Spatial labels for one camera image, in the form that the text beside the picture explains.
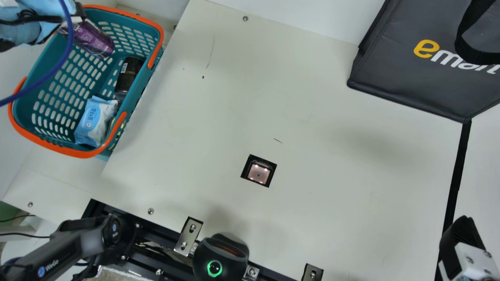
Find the black mark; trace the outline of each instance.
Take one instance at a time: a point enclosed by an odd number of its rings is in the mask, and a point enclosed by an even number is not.
[[[209,68],[210,62],[212,61],[212,54],[214,53],[214,45],[216,44],[216,33],[213,33],[213,40],[212,40],[212,51],[210,51],[210,58],[208,59],[208,63],[206,64],[205,69]]]

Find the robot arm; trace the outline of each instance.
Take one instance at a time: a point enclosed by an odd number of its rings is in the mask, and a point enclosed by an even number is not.
[[[497,265],[471,217],[458,218],[444,232],[439,255],[443,281],[500,281]]]
[[[132,244],[124,227],[116,215],[65,221],[48,243],[0,268],[0,281],[53,281],[80,259],[89,267],[113,264]]]

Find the teal plastic basket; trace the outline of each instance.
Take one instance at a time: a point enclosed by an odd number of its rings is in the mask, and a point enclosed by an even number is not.
[[[163,54],[163,29],[155,22],[109,7],[88,5],[85,12],[114,41],[114,52],[101,59],[78,46],[63,67],[42,86],[9,106],[14,128],[29,140],[53,151],[78,158],[109,156],[134,112]],[[56,34],[48,43],[23,85],[30,85],[60,59],[68,40]],[[114,89],[127,57],[145,60],[121,104],[106,139],[97,148],[75,144],[74,132],[85,111],[87,99],[114,99]]]

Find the basket handle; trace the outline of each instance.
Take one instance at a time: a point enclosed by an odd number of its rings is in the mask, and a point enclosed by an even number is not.
[[[17,87],[14,90],[14,95],[17,94],[23,88],[23,85],[24,85],[26,79],[27,79],[27,77],[24,77],[21,80],[21,82],[19,83],[19,85],[17,85]],[[122,112],[120,114],[119,118],[114,123],[114,126],[113,126],[113,129],[111,130],[111,133],[106,138],[106,140],[103,143],[101,143],[101,145],[99,147],[97,147],[94,150],[81,151],[81,150],[76,150],[76,149],[72,149],[72,148],[61,147],[59,145],[55,145],[53,143],[50,143],[50,142],[48,142],[46,140],[41,139],[39,136],[37,136],[37,135],[35,135],[35,134],[27,131],[23,127],[21,127],[16,122],[16,119],[14,118],[14,114],[13,114],[13,110],[12,110],[13,104],[14,103],[11,102],[8,105],[8,119],[10,120],[10,123],[12,124],[12,126],[14,127],[14,129],[21,136],[25,137],[26,139],[28,139],[28,140],[34,142],[35,144],[37,144],[39,146],[42,146],[42,147],[44,147],[46,149],[50,149],[50,150],[55,151],[57,153],[61,153],[61,154],[68,155],[68,156],[71,156],[71,157],[76,157],[76,158],[92,158],[92,157],[97,156],[101,152],[103,152],[108,147],[108,145],[110,144],[110,142],[115,138],[115,135],[118,132],[118,128],[120,128],[120,126],[122,125],[123,121],[127,117],[127,113],[126,112]]]
[[[101,6],[101,5],[84,5],[83,7],[84,8],[88,8],[88,9],[104,10],[104,11],[107,11],[107,12],[111,12],[111,13],[119,14],[119,15],[122,15],[122,16],[126,16],[126,17],[138,20],[139,22],[143,22],[143,23],[145,23],[145,24],[147,24],[149,26],[152,26],[152,27],[156,28],[158,30],[158,32],[159,32],[159,41],[158,41],[158,44],[156,45],[156,48],[154,48],[154,51],[151,54],[151,57],[149,57],[149,61],[147,62],[147,68],[153,69],[153,67],[155,66],[155,61],[156,61],[156,59],[158,57],[158,54],[160,52],[160,49],[162,47],[163,38],[164,38],[163,28],[158,23],[156,23],[156,22],[154,22],[152,20],[149,20],[149,19],[147,19],[145,17],[133,14],[131,12],[127,12],[127,11],[124,11],[124,10],[119,10],[119,9],[115,9],[115,8],[111,8],[111,7],[106,7],[106,6]]]

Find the green light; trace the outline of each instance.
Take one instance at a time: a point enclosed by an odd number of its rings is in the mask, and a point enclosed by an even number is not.
[[[213,263],[217,263],[217,264],[220,266],[220,268],[218,269],[218,272],[217,272],[217,273],[212,273],[212,271],[210,270],[210,268],[212,267],[212,264],[213,264]],[[222,273],[222,264],[221,264],[221,262],[220,262],[220,261],[218,261],[218,260],[215,260],[215,259],[214,259],[214,260],[212,260],[212,261],[210,261],[210,262],[206,265],[206,271],[208,272],[208,276],[210,276],[210,277],[212,277],[212,278],[215,278],[215,277],[217,277],[217,276],[221,275],[221,273]]]

